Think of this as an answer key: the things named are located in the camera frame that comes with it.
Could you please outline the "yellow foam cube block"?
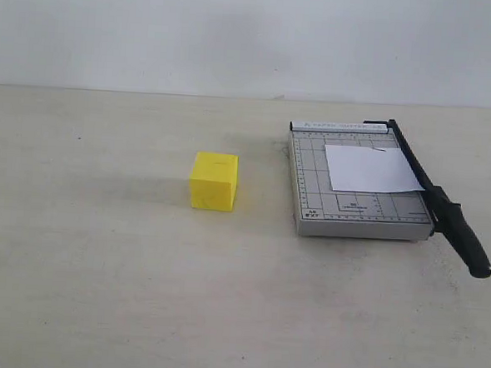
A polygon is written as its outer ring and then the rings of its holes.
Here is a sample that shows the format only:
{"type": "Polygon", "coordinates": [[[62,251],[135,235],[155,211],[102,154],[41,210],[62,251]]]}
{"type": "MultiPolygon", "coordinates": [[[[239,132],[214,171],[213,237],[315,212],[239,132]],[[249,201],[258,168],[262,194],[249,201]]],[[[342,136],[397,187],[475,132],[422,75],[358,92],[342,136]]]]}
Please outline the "yellow foam cube block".
{"type": "Polygon", "coordinates": [[[198,152],[189,176],[191,206],[231,212],[236,199],[238,163],[237,155],[198,152]]]}

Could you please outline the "white paper sheet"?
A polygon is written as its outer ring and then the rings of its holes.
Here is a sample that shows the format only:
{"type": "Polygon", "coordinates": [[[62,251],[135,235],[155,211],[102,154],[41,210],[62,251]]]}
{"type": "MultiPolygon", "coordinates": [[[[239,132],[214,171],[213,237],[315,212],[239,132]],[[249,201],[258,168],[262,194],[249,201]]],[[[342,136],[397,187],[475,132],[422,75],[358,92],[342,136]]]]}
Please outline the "white paper sheet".
{"type": "Polygon", "coordinates": [[[423,191],[400,148],[326,145],[325,156],[334,191],[423,191]]]}

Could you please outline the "black cutter blade lever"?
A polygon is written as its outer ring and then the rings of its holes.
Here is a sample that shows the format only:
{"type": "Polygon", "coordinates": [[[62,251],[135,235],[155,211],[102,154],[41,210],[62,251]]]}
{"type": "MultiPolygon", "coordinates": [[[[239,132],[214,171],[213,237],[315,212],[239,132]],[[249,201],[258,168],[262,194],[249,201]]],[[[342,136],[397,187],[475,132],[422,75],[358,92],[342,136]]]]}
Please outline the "black cutter blade lever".
{"type": "Polygon", "coordinates": [[[436,186],[429,179],[407,143],[404,134],[400,131],[398,123],[389,119],[388,121],[364,121],[364,124],[386,125],[393,130],[399,147],[419,184],[424,189],[422,197],[429,209],[429,214],[434,219],[434,232],[439,232],[446,238],[446,241],[468,267],[472,277],[481,279],[491,277],[491,262],[483,249],[483,245],[464,218],[461,206],[450,201],[444,189],[441,186],[436,186]]]}

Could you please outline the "grey paper cutter base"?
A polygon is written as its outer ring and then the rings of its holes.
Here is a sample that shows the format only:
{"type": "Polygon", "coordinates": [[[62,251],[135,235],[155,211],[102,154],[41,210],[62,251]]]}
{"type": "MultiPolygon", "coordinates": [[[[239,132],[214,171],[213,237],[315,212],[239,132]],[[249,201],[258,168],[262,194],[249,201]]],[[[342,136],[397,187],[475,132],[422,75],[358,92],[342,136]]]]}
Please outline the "grey paper cutter base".
{"type": "Polygon", "coordinates": [[[385,122],[292,121],[289,158],[295,224],[301,236],[422,241],[434,219],[417,191],[336,191],[325,155],[328,145],[386,153],[399,147],[385,122]]]}

